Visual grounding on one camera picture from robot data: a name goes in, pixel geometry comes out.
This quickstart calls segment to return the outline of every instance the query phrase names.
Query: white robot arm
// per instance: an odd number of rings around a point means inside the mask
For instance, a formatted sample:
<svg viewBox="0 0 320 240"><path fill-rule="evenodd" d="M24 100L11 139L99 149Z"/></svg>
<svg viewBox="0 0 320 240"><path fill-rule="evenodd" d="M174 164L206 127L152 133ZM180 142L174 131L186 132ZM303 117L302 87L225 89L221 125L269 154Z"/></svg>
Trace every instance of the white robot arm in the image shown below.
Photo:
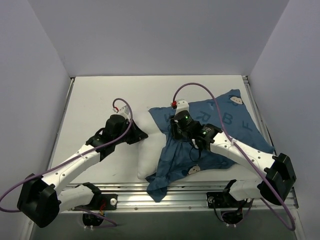
<svg viewBox="0 0 320 240"><path fill-rule="evenodd" d="M279 156L275 156L259 151L228 137L216 126L200 124L190 116L189 104L184 99L173 102L171 106L176 109L175 115L170 117L171 133L174 139L187 138L192 141L196 149L225 156L257 175L256 179L231 180L224 189L225 194L229 195L230 201L264 198L275 205L281 205L263 182L257 170L266 177L284 201L296 181L291 160L287 155L281 153ZM256 169L249 164L235 143L246 153Z"/></svg>
<svg viewBox="0 0 320 240"><path fill-rule="evenodd" d="M235 147L234 143L236 142L250 157L252 163L264 174L281 198L283 200L286 199L296 181L288 156L284 154L274 156L258 151L235 139L230 141L220 128L211 124L201 125L198 121L194 121L189 114L189 105L185 100L179 100L173 103L172 106L176 109L175 115L170 117L174 139L188 138L192 141L194 147L200 151L206 150L223 155L253 171L252 166ZM129 120L129 111L125 106L117 114L110 116L106 121L105 127L90 137L66 161L75 156L79 156L78 159L65 164L55 171L25 182L18 200L18 209L40 228L50 224L59 213L77 206L98 209L106 199L100 189L92 183L83 183L75 188L66 190L64 188L79 174L111 154L117 144L124 142L134 144L148 137L131 120L131 127L125 137L113 144L96 149L124 134L128 128ZM279 205L274 194L260 177L253 180L231 180L223 192L226 201L239 202L245 199L265 198L269 202Z"/></svg>
<svg viewBox="0 0 320 240"><path fill-rule="evenodd" d="M86 169L105 159L115 150L116 145L134 144L148 137L133 120L130 126L129 114L127 106L121 108L117 114L110 116L104 128L99 129L74 155L64 161L69 163L25 182L17 203L18 209L40 228L50 224L59 213L77 206L99 209L106 197L92 183L86 182L66 190L64 188ZM123 138L116 140L126 131ZM116 140L113 144L102 147L113 140Z"/></svg>

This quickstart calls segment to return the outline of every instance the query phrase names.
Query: white table surface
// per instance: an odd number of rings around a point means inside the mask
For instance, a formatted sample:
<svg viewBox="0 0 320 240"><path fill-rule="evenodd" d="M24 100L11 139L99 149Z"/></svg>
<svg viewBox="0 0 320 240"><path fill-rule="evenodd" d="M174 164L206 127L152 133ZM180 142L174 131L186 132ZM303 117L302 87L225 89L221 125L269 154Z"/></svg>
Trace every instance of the white table surface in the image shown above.
<svg viewBox="0 0 320 240"><path fill-rule="evenodd" d="M106 120L114 114L112 101L115 98L127 100L133 111L166 107L170 105L177 88L189 82L205 85L216 97L231 89L239 89L242 100L257 125L254 110L240 75L76 77L52 167L74 154L89 137L105 126ZM180 91L177 96L177 99L179 98L194 102L209 99L210 96L198 86L187 86ZM137 178L137 163L138 145L122 143L116 146L111 155L80 174L72 183L143 183L145 180ZM252 172L235 164L227 170L201 171L179 182L228 181L254 177Z"/></svg>

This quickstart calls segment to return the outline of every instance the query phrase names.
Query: white wall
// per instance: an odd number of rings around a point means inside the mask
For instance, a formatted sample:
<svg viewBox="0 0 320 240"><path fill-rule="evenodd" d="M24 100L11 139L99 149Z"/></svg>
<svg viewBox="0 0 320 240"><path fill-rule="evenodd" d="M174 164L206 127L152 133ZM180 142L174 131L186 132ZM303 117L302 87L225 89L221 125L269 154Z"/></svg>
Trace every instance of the white wall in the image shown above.
<svg viewBox="0 0 320 240"><path fill-rule="evenodd" d="M288 0L29 0L71 76L249 74Z"/></svg>
<svg viewBox="0 0 320 240"><path fill-rule="evenodd" d="M292 159L306 239L319 239L319 0L289 1L250 80L278 152Z"/></svg>
<svg viewBox="0 0 320 240"><path fill-rule="evenodd" d="M70 78L27 0L0 1L0 194L49 160ZM17 206L19 190L2 207ZM0 212L16 240L22 213Z"/></svg>

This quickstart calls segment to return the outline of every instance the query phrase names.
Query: metal edge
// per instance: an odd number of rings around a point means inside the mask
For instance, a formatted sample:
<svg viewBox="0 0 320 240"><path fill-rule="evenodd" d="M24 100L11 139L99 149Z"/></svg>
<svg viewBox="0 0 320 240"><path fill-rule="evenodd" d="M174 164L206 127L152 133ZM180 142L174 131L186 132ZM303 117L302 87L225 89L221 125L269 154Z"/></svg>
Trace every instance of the metal edge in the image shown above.
<svg viewBox="0 0 320 240"><path fill-rule="evenodd" d="M306 240L305 230L300 221L299 213L297 209L291 210L291 214L293 215L295 221L295 237L297 240Z"/></svg>
<svg viewBox="0 0 320 240"><path fill-rule="evenodd" d="M259 112L259 109L257 107L257 104L256 104L256 102L254 100L254 96L253 96L253 94L251 92L250 84L244 82L244 85L245 85L245 88L246 88L246 92L247 92L247 94L249 96L251 106L253 108L254 117L257 120L257 125L258 125L257 127L259 128L260 133L263 135L264 139L268 142L268 144L273 146L273 143L271 141L267 126L263 121L263 118L262 118L262 116L261 116L261 114Z"/></svg>
<svg viewBox="0 0 320 240"><path fill-rule="evenodd" d="M132 183L132 182L120 182L120 183L109 183L109 182L92 182L95 186L99 188L109 187L109 188L144 188L146 189L149 185L148 182ZM229 181L176 181L172 182L169 186L170 189L185 189L192 187L202 187L202 188L225 188ZM70 183L67 188L74 188L78 183Z"/></svg>
<svg viewBox="0 0 320 240"><path fill-rule="evenodd" d="M252 91L251 91L251 88L250 88L249 78L247 77L247 79L244 79L242 77L242 79L243 79L247 94L249 95L249 99L250 99L251 106L253 108L254 116L256 117L256 119L258 121L258 128L260 129L260 132L263 135L263 137L265 138L265 140L270 145L274 146L274 144L272 142L272 139L270 137L267 125L264 123L263 117L262 117L262 115L261 115L261 113L260 113L260 111L258 109L258 106L257 106L255 100L254 100L254 97L253 97L253 94L252 94ZM295 192L294 188L292 188L292 190L290 191L290 194L293 197L294 207L296 208L296 209L292 209L291 210L291 213L292 213L293 217L296 220L295 221L295 224L296 224L295 235L296 235L296 238L298 240L305 240L306 239L305 233L304 233L303 226L302 226L302 223L300 221L300 217L299 217L299 214L298 214L298 211L297 211L297 209L299 208L299 204L298 204L298 199L297 199L297 195L296 195L296 192Z"/></svg>
<svg viewBox="0 0 320 240"><path fill-rule="evenodd" d="M66 116L66 112L67 112L67 108L68 108L68 104L69 104L69 101L70 101L70 97L71 97L72 89L74 87L75 80L76 80L75 77L71 78L70 86L69 86L68 92L67 92L66 97L65 97L64 109L63 109L63 113L62 113L62 116L61 116L61 120L60 120L60 124L59 124L58 130L57 130L57 133L56 133L56 136L55 136L55 140L54 140L54 144L53 144L52 151L51 151L51 154L50 154L50 160L49 160L49 164L48 164L47 170L49 170L51 168L52 163L54 161L55 151L56 151L56 148L57 148L57 145L58 145L60 132L61 132L62 125L63 125L64 120L65 120L65 116Z"/></svg>
<svg viewBox="0 0 320 240"><path fill-rule="evenodd" d="M118 204L115 213L134 213L134 212L177 212L188 211L191 208L193 211L212 211L208 208L206 193L207 191L187 191L184 194L176 194L169 192L161 202L154 202L153 199L145 192L136 194L135 192L109 192L108 194L117 194ZM294 208L294 200L286 199L286 204L289 209ZM272 208L278 211L283 211L282 206L273 205ZM260 200L255 199L252 209L268 210L268 207ZM236 208L226 208L226 211L236 210ZM77 211L67 211L65 213L73 213Z"/></svg>
<svg viewBox="0 0 320 240"><path fill-rule="evenodd" d="M25 221L22 227L22 231L20 234L20 240L29 240L31 238L31 234L34 229L34 222L31 221L28 217L25 217Z"/></svg>
<svg viewBox="0 0 320 240"><path fill-rule="evenodd" d="M56 151L56 148L57 148L57 144L58 144L61 128L62 128L64 119L65 119L65 116L66 116L66 112L67 112L70 96L71 96L71 93L72 93L72 89L74 87L75 77L71 77L70 80L71 81L70 81L69 89L68 89L68 92L67 92L66 97L65 97L65 104L64 104L63 113L62 113L62 116L61 116L61 120L60 120L60 124L59 124L58 130L57 130L56 136L55 136L54 144L53 144L53 147L52 147L52 150L51 150L51 154L50 154L50 159L49 159L47 170L49 170L51 168L52 162L54 160L54 155L55 155L55 151ZM22 232L20 234L20 240L29 240L31 238L31 235L32 235L32 232L33 232L33 229L34 229L34 225L35 225L35 223L33 221L31 221L28 217L26 217L26 219L24 221L24 224L23 224Z"/></svg>

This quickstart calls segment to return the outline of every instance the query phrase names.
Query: blue cloth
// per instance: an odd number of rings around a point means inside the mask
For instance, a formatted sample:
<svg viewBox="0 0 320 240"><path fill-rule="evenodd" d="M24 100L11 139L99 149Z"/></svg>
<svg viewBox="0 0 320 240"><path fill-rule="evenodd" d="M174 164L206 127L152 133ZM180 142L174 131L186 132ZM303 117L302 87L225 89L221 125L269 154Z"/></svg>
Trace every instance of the blue cloth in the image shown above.
<svg viewBox="0 0 320 240"><path fill-rule="evenodd" d="M223 124L233 138L262 152L272 153L270 146L253 122L238 89L233 89L216 98ZM162 149L157 172L146 178L150 183L148 194L155 202L160 202L167 194L167 186L187 175L208 169L228 169L235 162L209 151L199 152L189 143L178 142L170 133L169 117L175 114L171 107L154 107L149 110L160 131L166 135L166 145ZM212 99L189 103L190 116L201 124L212 124L221 128L216 105Z"/></svg>

